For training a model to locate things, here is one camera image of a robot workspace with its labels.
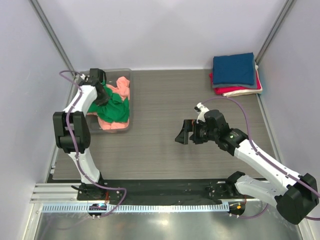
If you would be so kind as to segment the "green t shirt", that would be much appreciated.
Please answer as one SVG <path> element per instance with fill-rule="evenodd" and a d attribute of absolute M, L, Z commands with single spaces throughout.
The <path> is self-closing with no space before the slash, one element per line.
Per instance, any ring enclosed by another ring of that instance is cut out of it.
<path fill-rule="evenodd" d="M 101 120 L 107 123 L 125 123 L 130 117 L 130 88 L 128 86 L 114 87 L 106 84 L 104 89 L 110 99 L 106 105 L 92 103 L 87 114 L 96 114 Z"/>

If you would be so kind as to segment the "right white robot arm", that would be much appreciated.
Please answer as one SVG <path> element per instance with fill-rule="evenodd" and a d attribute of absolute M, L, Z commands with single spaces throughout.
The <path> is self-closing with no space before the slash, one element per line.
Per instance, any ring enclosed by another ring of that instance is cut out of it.
<path fill-rule="evenodd" d="M 213 141 L 221 150 L 242 160 L 267 180 L 255 180 L 237 171 L 226 180 L 232 191 L 275 207 L 285 220 L 294 225 L 307 218 L 319 204 L 317 181 L 312 175 L 301 175 L 266 154 L 243 131 L 229 127 L 219 110 L 209 110 L 204 106 L 195 110 L 197 119 L 183 121 L 175 142 L 186 145 L 192 141 L 199 145 Z"/>

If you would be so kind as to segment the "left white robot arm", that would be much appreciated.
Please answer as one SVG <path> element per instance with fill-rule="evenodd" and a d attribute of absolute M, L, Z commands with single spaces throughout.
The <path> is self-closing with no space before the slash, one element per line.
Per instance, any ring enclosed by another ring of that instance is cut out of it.
<path fill-rule="evenodd" d="M 92 104 L 105 106 L 110 99 L 103 86 L 106 73 L 99 68 L 91 68 L 88 75 L 76 72 L 79 83 L 64 73 L 63 70 L 59 75 L 70 81 L 77 92 L 64 110 L 53 114 L 56 146 L 73 160 L 80 174 L 79 187 L 73 186 L 78 191 L 77 199 L 101 200 L 107 190 L 103 188 L 104 179 L 90 153 L 91 133 L 86 115 Z"/>

